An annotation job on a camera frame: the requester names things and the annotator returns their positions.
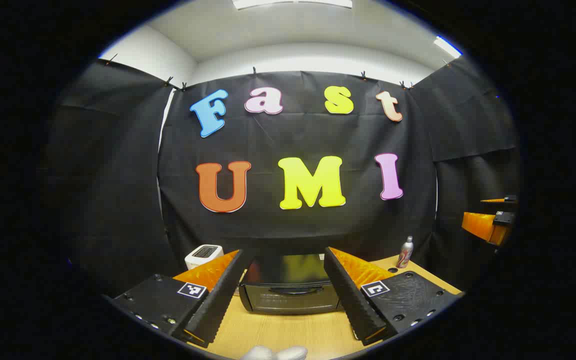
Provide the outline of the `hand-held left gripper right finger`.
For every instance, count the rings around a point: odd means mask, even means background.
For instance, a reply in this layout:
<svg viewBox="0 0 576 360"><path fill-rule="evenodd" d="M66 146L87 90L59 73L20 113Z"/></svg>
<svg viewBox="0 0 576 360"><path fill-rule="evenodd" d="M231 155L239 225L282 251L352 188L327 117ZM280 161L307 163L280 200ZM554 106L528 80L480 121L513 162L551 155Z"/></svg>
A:
<svg viewBox="0 0 576 360"><path fill-rule="evenodd" d="M429 322L464 296L418 272L393 273L332 247L324 249L324 269L354 334L366 346Z"/></svg>

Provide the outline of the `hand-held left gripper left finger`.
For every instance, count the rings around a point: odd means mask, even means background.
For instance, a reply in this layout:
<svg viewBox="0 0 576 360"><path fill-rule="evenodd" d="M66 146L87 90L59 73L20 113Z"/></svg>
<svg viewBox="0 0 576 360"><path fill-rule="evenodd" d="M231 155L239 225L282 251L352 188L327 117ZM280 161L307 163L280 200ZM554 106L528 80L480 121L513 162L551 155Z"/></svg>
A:
<svg viewBox="0 0 576 360"><path fill-rule="evenodd" d="M239 249L178 276L154 274L109 301L160 333L206 348L254 256L252 249Z"/></svg>

